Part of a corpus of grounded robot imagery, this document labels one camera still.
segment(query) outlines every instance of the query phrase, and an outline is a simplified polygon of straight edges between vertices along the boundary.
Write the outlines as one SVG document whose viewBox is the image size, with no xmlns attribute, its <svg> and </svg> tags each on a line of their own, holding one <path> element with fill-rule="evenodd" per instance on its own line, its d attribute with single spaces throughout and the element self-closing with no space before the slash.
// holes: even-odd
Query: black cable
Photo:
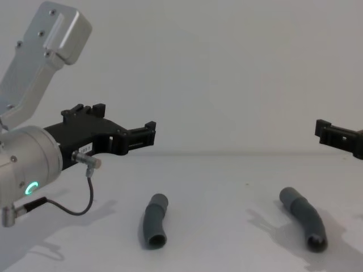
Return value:
<svg viewBox="0 0 363 272">
<path fill-rule="evenodd" d="M 92 203 L 93 203 L 93 185 L 92 185 L 92 180 L 90 177 L 87 178 L 87 181 L 88 181 L 88 185 L 90 187 L 90 201 L 88 202 L 88 205 L 87 207 L 81 211 L 81 212 L 75 212 L 75 211 L 71 211 L 71 210 L 68 210 L 66 207 L 60 205 L 59 203 L 51 200 L 51 199 L 47 199 L 47 203 L 50 203 L 50 204 L 53 204 L 55 206 L 57 206 L 59 209 L 61 209 L 62 211 L 65 211 L 66 213 L 70 214 L 70 215 L 74 215 L 74 216 L 81 216 L 83 214 L 85 214 L 86 212 L 88 212 L 92 206 Z"/>
</svg>

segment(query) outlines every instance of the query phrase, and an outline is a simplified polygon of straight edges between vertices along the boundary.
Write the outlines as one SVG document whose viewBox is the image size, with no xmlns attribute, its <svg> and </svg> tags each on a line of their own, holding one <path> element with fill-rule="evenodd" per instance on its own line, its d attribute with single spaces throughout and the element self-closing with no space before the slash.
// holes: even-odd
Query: white backdrop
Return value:
<svg viewBox="0 0 363 272">
<path fill-rule="evenodd" d="M 41 2 L 1 1 L 0 77 Z M 158 123 L 139 154 L 329 152 L 317 118 L 363 126 L 361 0 L 58 2 L 94 31 L 28 124 L 103 102 L 126 128 Z"/>
</svg>

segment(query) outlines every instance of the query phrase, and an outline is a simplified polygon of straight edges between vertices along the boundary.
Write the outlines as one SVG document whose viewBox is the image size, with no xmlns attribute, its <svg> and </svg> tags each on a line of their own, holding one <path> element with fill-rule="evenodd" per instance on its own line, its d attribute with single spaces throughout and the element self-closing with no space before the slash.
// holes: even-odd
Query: gray rubber tube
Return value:
<svg viewBox="0 0 363 272">
<path fill-rule="evenodd" d="M 145 210 L 142 223 L 143 238 L 149 248 L 162 248 L 166 243 L 163 219 L 168 199 L 163 194 L 154 195 Z"/>
<path fill-rule="evenodd" d="M 280 192 L 285 208 L 300 222 L 305 232 L 305 243 L 312 252 L 322 252 L 328 247 L 325 227 L 316 209 L 294 188 Z"/>
</svg>

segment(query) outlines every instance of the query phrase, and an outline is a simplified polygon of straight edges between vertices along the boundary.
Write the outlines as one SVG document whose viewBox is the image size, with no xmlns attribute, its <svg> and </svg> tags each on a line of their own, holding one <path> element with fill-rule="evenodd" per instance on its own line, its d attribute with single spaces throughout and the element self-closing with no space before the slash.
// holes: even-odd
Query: cable connector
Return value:
<svg viewBox="0 0 363 272">
<path fill-rule="evenodd" d="M 102 161 L 100 159 L 88 156 L 78 151 L 74 151 L 72 153 L 72 160 L 77 163 L 87 165 L 86 177 L 92 177 L 94 169 L 98 169 L 102 165 Z"/>
</svg>

